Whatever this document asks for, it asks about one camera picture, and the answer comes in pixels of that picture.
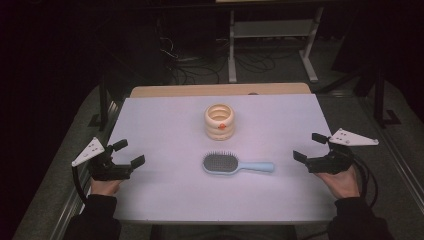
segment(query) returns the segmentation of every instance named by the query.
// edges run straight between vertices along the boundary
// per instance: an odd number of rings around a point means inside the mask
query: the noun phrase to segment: black cable
[[[72,167],[72,176],[74,178],[74,185],[77,190],[77,193],[79,197],[81,198],[81,201],[86,204],[87,203],[87,197],[84,194],[84,190],[81,188],[81,183],[78,176],[78,166]]]
[[[371,176],[371,179],[372,179],[372,181],[374,183],[374,188],[375,188],[374,189],[374,197],[373,197],[373,199],[372,199],[372,201],[370,203],[370,207],[372,208],[372,207],[374,207],[374,205],[375,205],[375,203],[377,202],[377,199],[378,199],[378,183],[377,183],[377,179],[374,176],[374,173],[368,167],[368,165],[364,162],[364,160],[362,160],[359,156],[356,156],[356,155],[355,155],[355,160],[357,162],[359,162],[362,166],[365,167],[365,169],[367,170],[367,172]]]

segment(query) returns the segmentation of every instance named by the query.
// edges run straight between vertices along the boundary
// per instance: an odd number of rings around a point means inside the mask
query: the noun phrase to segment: gray brush head
[[[212,152],[205,156],[203,167],[210,173],[230,174],[237,170],[238,159],[232,153]]]

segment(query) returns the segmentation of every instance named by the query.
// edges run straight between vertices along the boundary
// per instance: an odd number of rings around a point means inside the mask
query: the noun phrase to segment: stacked cups
[[[226,104],[215,104],[205,111],[206,134],[213,140],[227,140],[234,134],[234,111]]]

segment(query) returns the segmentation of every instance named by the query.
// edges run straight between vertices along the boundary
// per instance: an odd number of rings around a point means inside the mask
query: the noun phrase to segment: metal frame
[[[234,39],[247,37],[276,37],[276,36],[307,36],[305,48],[299,51],[303,66],[309,81],[318,82],[318,77],[309,60],[309,54],[315,40],[324,8],[319,7],[312,20],[284,20],[261,22],[235,22],[234,10],[230,16],[230,52],[228,57],[229,83],[237,83],[237,73],[234,60]]]

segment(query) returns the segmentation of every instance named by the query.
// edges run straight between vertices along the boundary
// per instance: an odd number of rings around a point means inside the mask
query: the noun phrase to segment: table
[[[128,147],[112,155],[116,164],[128,164],[142,154],[146,163],[121,184],[115,217],[159,224],[331,220],[336,214],[335,199],[292,157],[293,150],[310,157],[328,153],[327,146],[311,140],[313,132],[330,135],[330,131],[316,96],[305,86],[277,83],[134,89],[123,104],[109,144],[128,140]],[[216,89],[222,91],[213,96]],[[266,89],[272,90],[270,95],[264,95]],[[230,95],[228,91],[262,95]],[[209,139],[203,129],[205,109],[217,102],[229,104],[236,113],[236,132],[226,141]],[[245,162],[271,161],[275,171],[210,175],[201,165],[211,151],[232,152]]]

